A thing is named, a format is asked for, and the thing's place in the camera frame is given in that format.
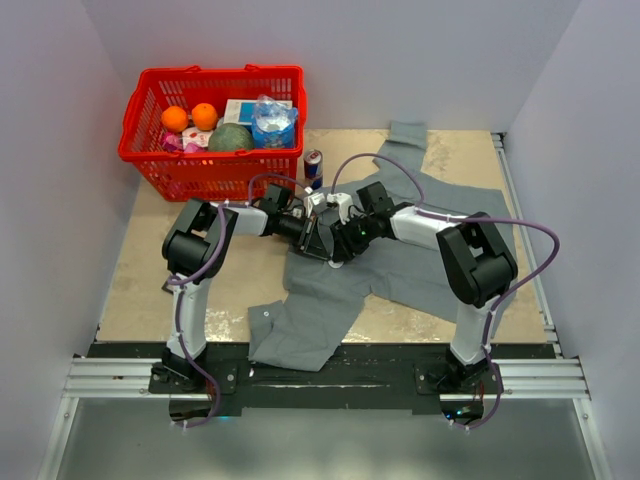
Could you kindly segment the grey button-up shirt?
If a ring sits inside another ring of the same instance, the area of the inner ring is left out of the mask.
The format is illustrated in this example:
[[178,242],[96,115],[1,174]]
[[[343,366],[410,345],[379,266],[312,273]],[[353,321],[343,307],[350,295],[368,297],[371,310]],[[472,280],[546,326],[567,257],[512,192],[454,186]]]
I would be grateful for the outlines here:
[[[422,173],[427,150],[423,124],[394,121],[380,148],[376,173],[342,185],[343,192],[379,181],[395,202],[427,195],[427,209],[443,214],[484,212],[509,215],[501,191],[459,186]],[[294,250],[286,256],[283,301],[250,308],[253,362],[317,372],[333,355],[374,294],[412,309],[456,322],[451,343],[458,360],[483,360],[487,310],[458,301],[446,280],[441,255],[433,249],[391,239],[376,239],[363,255],[334,269]]]

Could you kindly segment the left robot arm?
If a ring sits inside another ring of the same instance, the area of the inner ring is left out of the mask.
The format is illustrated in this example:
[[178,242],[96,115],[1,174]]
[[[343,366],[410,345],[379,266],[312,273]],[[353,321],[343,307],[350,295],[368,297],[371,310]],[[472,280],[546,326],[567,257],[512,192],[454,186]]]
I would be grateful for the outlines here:
[[242,206],[196,198],[187,202],[162,246],[167,285],[173,288],[173,320],[161,363],[154,368],[161,381],[196,392],[211,380],[205,367],[208,295],[234,235],[276,235],[298,253],[330,258],[311,209],[304,206],[295,214],[293,199],[291,189],[271,183],[263,196]]

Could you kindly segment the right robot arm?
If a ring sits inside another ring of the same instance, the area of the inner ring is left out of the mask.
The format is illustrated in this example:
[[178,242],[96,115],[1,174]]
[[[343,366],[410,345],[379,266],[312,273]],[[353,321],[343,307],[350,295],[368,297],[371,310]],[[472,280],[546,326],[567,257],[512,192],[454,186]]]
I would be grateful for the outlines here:
[[442,364],[425,374],[439,393],[466,393],[489,369],[494,303],[518,276],[517,262],[489,216],[444,216],[409,203],[396,204],[375,182],[352,196],[330,193],[327,204],[339,220],[330,226],[331,262],[362,254],[371,241],[388,238],[439,252],[448,285],[458,300],[456,329]]

